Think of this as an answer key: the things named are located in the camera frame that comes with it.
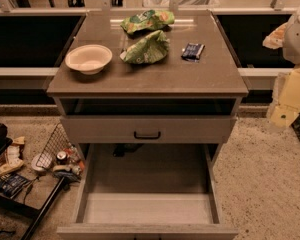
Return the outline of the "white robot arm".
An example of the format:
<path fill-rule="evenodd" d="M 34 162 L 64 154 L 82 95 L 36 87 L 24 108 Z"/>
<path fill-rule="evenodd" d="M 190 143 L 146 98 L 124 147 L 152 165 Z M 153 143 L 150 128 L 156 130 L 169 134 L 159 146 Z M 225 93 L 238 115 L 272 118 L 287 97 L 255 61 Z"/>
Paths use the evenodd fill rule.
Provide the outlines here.
<path fill-rule="evenodd" d="M 271 123 L 280 128 L 289 127 L 300 113 L 300 6 L 262 45 L 273 50 L 281 48 L 283 58 L 293 65 L 289 73 L 278 78 L 280 86 L 268 110 Z"/>

